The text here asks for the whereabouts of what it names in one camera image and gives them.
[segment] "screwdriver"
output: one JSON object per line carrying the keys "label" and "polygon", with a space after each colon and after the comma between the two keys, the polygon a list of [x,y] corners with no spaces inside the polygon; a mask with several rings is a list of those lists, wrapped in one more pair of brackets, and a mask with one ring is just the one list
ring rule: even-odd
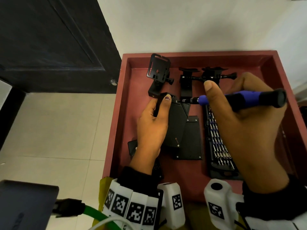
{"label": "screwdriver", "polygon": [[[287,94],[283,88],[268,92],[243,90],[233,94],[227,94],[225,97],[234,112],[253,106],[273,106],[275,108],[281,108],[287,102]],[[209,105],[206,95],[182,99],[181,103],[199,104],[201,106]]]}

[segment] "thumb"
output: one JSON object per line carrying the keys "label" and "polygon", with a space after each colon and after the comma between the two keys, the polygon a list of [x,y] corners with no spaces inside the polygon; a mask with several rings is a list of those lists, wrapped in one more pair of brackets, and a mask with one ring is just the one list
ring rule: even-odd
{"label": "thumb", "polygon": [[159,113],[157,115],[157,119],[163,120],[163,121],[168,121],[169,120],[169,108],[171,107],[172,103],[172,97],[167,94],[159,107]]}
{"label": "thumb", "polygon": [[217,121],[231,121],[235,114],[225,95],[214,81],[205,81],[204,87],[210,108]]}

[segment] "black sleeve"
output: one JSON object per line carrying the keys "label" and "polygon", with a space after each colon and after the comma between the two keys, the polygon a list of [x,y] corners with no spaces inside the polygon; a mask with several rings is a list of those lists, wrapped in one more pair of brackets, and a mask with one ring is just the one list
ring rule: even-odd
{"label": "black sleeve", "polygon": [[293,220],[307,212],[307,189],[293,175],[289,179],[286,188],[270,194],[254,193],[244,182],[240,214],[262,220]]}
{"label": "black sleeve", "polygon": [[121,186],[132,189],[135,192],[146,194],[151,197],[159,197],[155,179],[151,175],[138,172],[131,167],[124,167],[117,182]]}

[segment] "red tray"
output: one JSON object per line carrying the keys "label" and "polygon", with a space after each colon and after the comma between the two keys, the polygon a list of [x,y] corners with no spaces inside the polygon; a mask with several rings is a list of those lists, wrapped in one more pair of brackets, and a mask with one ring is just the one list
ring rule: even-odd
{"label": "red tray", "polygon": [[[182,52],[160,55],[171,60],[170,77],[175,79],[173,85],[166,83],[162,91],[177,96],[182,73],[178,67],[200,69],[206,66],[221,66],[229,68],[223,74],[237,72],[238,76],[248,71],[272,88],[283,87],[288,95],[288,108],[276,140],[276,156],[289,173],[295,174],[307,185],[307,130],[276,51]],[[130,163],[127,142],[137,138],[137,119],[151,99],[148,89],[153,80],[146,77],[150,56],[151,53],[123,55],[103,177],[116,178],[123,167]],[[232,82],[230,79],[222,79],[221,89],[226,91]],[[193,96],[204,93],[203,84],[193,81]],[[202,108],[199,105],[191,105],[189,115],[198,116],[204,135]],[[172,160],[161,153],[160,162],[165,175],[164,182],[177,182],[186,200],[205,201],[203,191],[210,181],[205,160]],[[241,181],[228,182],[234,192],[242,192]]]}

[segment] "hand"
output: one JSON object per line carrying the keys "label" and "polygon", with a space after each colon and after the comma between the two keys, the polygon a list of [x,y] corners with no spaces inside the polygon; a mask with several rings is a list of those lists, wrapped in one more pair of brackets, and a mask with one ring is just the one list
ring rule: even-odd
{"label": "hand", "polygon": [[167,132],[171,102],[172,98],[167,94],[160,104],[158,116],[154,117],[157,99],[152,99],[139,118],[138,147],[130,163],[133,169],[151,175]]}
{"label": "hand", "polygon": [[[272,193],[286,187],[288,175],[274,154],[286,105],[282,108],[258,106],[235,113],[216,83],[206,81],[204,86],[223,143],[249,189],[256,193]],[[243,73],[227,93],[241,90],[273,89],[253,74]]]}

